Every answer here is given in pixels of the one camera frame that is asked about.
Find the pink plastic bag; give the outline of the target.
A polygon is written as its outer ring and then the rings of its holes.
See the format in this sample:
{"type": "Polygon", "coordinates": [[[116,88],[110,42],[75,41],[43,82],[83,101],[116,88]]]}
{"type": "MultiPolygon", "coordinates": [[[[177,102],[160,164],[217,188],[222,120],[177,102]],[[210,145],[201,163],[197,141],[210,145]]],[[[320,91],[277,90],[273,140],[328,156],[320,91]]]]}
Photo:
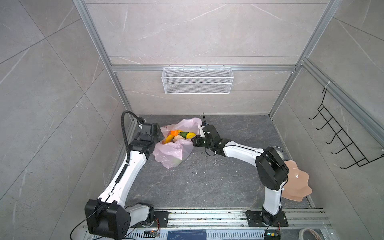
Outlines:
{"type": "Polygon", "coordinates": [[[196,135],[199,135],[199,127],[201,125],[201,119],[192,118],[183,119],[175,125],[161,127],[165,139],[155,146],[153,152],[155,160],[167,169],[177,167],[192,153],[194,146],[192,139],[173,142],[174,136],[170,135],[171,131],[179,130],[180,132],[195,133],[196,135]]]}

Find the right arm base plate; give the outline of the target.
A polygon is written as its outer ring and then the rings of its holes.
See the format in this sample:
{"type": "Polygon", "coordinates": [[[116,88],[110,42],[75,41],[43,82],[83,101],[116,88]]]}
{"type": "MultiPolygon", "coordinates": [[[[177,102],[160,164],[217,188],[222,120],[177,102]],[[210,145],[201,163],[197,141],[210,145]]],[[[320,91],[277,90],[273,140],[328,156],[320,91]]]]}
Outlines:
{"type": "Polygon", "coordinates": [[[246,218],[249,227],[288,227],[285,213],[280,210],[276,215],[268,213],[266,210],[246,211],[246,218]]]}

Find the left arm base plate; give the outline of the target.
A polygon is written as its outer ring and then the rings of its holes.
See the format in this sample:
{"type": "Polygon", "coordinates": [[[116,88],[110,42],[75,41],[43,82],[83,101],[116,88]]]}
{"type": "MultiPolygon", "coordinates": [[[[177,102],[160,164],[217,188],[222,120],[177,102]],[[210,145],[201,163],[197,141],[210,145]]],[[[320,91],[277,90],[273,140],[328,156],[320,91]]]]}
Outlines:
{"type": "Polygon", "coordinates": [[[135,225],[132,225],[131,228],[157,228],[158,225],[160,228],[167,228],[169,222],[170,212],[167,211],[155,211],[154,220],[152,222],[140,222],[135,225]]]}

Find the green fake fruit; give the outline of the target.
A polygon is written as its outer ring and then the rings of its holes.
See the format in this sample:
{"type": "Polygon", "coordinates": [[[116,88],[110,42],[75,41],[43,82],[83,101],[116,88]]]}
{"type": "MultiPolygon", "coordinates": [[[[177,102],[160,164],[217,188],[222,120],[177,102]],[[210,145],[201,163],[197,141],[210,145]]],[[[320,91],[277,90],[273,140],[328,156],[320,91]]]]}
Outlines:
{"type": "Polygon", "coordinates": [[[180,132],[179,135],[182,136],[184,139],[188,138],[188,132],[180,132]]]}

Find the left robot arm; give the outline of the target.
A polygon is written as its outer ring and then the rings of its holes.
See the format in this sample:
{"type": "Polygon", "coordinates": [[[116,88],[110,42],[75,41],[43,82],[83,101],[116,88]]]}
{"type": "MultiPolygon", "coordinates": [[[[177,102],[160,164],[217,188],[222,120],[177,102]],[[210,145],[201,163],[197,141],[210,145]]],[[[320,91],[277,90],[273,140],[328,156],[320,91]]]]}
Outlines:
{"type": "Polygon", "coordinates": [[[143,123],[128,143],[128,153],[111,183],[96,200],[85,205],[86,222],[92,235],[121,240],[137,224],[149,227],[155,220],[152,204],[126,207],[128,193],[141,168],[164,136],[158,124],[143,123]]]}

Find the yellow fake lemon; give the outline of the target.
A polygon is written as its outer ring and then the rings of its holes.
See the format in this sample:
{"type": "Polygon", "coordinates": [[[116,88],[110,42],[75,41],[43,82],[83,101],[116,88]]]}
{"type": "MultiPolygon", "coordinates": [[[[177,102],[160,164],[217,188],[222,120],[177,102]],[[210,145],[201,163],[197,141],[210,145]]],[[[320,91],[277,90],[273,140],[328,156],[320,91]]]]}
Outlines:
{"type": "Polygon", "coordinates": [[[187,135],[186,135],[186,139],[192,139],[192,138],[194,138],[195,136],[196,136],[195,133],[187,133],[187,135]]]}

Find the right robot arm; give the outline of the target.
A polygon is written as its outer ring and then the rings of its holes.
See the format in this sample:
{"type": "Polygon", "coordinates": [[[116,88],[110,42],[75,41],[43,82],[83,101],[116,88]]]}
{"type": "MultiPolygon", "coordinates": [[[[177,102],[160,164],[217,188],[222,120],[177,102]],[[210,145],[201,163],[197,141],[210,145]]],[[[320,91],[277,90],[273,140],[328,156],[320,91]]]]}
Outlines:
{"type": "Polygon", "coordinates": [[[251,164],[257,169],[264,186],[264,203],[260,211],[246,211],[250,227],[287,227],[282,207],[282,193],[288,182],[289,168],[281,151],[273,147],[257,149],[222,139],[213,125],[200,127],[200,134],[192,138],[195,147],[209,149],[215,155],[230,157],[251,164]]]}

